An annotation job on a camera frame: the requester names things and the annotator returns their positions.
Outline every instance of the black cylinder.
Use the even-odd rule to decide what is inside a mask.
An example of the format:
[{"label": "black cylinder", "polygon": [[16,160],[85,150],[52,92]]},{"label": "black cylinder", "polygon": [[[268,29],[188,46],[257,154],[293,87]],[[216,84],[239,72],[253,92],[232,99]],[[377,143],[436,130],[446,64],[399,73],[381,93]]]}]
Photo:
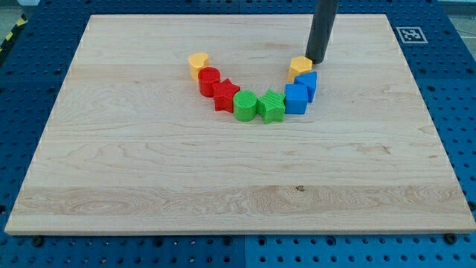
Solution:
[{"label": "black cylinder", "polygon": [[322,63],[324,60],[338,6],[339,0],[317,0],[315,4],[306,49],[306,57],[314,64]]}]

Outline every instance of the yellow hexagon block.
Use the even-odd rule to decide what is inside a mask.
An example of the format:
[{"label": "yellow hexagon block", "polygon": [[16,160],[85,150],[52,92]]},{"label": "yellow hexagon block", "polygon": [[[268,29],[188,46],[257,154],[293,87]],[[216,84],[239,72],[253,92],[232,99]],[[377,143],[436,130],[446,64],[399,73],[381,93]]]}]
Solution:
[{"label": "yellow hexagon block", "polygon": [[200,70],[208,67],[208,54],[205,52],[192,54],[188,57],[188,63],[190,64],[190,76],[198,81]]},{"label": "yellow hexagon block", "polygon": [[293,83],[295,77],[312,71],[312,61],[305,56],[295,57],[291,59],[289,66],[288,81]]}]

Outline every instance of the blue pegboard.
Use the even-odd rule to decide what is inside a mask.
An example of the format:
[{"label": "blue pegboard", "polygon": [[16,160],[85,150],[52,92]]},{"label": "blue pegboard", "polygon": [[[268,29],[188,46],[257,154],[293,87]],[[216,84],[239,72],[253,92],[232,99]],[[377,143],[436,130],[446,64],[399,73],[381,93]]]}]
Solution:
[{"label": "blue pegboard", "polygon": [[[2,230],[91,14],[312,13],[314,6],[314,0],[41,1],[0,68]],[[387,14],[463,192],[476,201],[476,63],[441,6],[435,0],[342,0],[339,12]],[[403,42],[398,27],[420,28],[427,43]],[[456,238],[455,243],[443,234],[38,239],[1,232],[0,267],[476,267],[476,235]]]}]

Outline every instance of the wood grain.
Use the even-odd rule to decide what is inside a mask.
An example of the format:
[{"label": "wood grain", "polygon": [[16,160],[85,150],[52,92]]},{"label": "wood grain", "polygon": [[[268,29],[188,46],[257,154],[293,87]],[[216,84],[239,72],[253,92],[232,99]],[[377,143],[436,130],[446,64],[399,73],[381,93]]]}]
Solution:
[{"label": "wood grain", "polygon": [[283,91],[310,19],[92,16],[6,232],[473,232],[385,16],[337,16],[305,115],[243,123],[199,94],[197,51],[242,89]]}]

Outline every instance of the toy block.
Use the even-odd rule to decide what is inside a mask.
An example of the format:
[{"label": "toy block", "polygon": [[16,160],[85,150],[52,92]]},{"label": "toy block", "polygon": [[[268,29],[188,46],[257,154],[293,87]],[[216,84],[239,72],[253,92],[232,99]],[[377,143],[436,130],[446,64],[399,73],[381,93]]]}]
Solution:
[{"label": "toy block", "polygon": [[308,73],[312,70],[312,61],[305,56],[295,57],[291,59],[289,66],[288,81],[293,83],[295,77],[301,74]]},{"label": "toy block", "polygon": [[199,71],[200,93],[205,97],[213,97],[213,87],[215,83],[220,83],[220,72],[214,67],[205,67]]},{"label": "toy block", "polygon": [[192,54],[188,57],[188,63],[190,64],[190,76],[195,81],[198,81],[199,71],[208,67],[208,54],[205,52]]},{"label": "toy block", "polygon": [[265,124],[272,121],[282,122],[284,119],[284,94],[278,94],[270,89],[261,98],[258,98],[256,112],[261,115]]},{"label": "toy block", "polygon": [[303,115],[307,107],[307,87],[300,84],[288,84],[285,90],[287,114]]},{"label": "toy block", "polygon": [[251,121],[256,115],[257,98],[249,90],[238,91],[233,97],[233,115],[239,121]]},{"label": "toy block", "polygon": [[215,111],[225,110],[227,112],[233,112],[233,98],[239,91],[239,86],[227,79],[221,83],[213,84],[212,87]]},{"label": "toy block", "polygon": [[306,86],[308,97],[307,101],[311,103],[314,100],[315,90],[318,87],[318,73],[313,71],[308,74],[298,75],[295,78],[295,84],[302,84]]}]

